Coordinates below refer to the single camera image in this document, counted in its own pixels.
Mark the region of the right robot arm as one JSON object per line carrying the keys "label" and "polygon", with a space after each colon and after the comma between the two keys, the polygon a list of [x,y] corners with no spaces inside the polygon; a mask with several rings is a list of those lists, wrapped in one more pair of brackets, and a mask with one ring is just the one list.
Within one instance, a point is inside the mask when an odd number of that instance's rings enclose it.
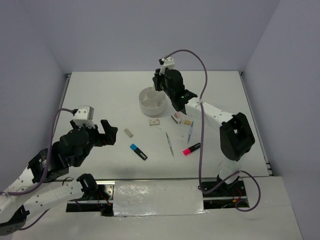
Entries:
{"label": "right robot arm", "polygon": [[187,90],[181,73],[176,69],[156,69],[152,78],[154,88],[164,92],[177,112],[201,120],[219,133],[220,149],[224,155],[217,175],[218,192],[230,195],[240,177],[242,157],[255,144],[255,137],[245,114],[223,111],[208,104]]}

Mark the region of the green pen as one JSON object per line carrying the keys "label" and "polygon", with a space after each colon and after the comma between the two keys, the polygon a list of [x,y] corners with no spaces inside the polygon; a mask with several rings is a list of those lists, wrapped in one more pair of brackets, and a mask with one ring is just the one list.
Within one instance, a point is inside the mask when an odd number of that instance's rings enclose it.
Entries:
{"label": "green pen", "polygon": [[174,150],[173,150],[173,147],[172,147],[172,143],[171,143],[170,137],[169,137],[167,132],[165,132],[165,134],[166,134],[166,139],[167,139],[168,146],[169,146],[169,149],[170,149],[170,153],[171,153],[172,157],[174,158],[175,154],[174,154]]}

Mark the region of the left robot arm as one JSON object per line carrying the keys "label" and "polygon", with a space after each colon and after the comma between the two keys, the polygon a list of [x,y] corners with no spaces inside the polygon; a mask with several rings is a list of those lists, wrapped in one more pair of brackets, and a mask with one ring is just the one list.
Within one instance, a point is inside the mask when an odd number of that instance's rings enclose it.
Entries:
{"label": "left robot arm", "polygon": [[51,148],[41,150],[29,162],[20,177],[0,196],[0,234],[7,236],[27,229],[27,219],[67,201],[91,200],[97,196],[98,184],[90,173],[83,173],[71,182],[49,190],[39,191],[56,179],[69,173],[71,167],[80,167],[94,147],[113,146],[118,128],[105,119],[100,121],[104,133],[98,126],[76,125],[62,135]]}

